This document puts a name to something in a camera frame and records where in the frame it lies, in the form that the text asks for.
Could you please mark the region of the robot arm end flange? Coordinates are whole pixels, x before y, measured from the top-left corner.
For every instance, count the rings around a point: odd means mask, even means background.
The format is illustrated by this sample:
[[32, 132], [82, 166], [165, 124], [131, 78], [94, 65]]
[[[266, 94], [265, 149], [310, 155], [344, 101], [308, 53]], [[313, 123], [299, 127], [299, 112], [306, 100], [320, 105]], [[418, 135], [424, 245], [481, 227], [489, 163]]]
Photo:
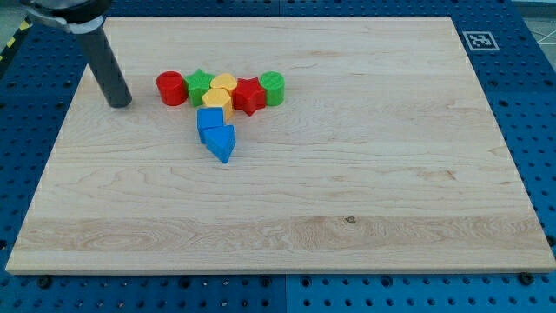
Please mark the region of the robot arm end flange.
[[82, 35], [98, 29], [112, 0], [20, 0], [33, 23]]

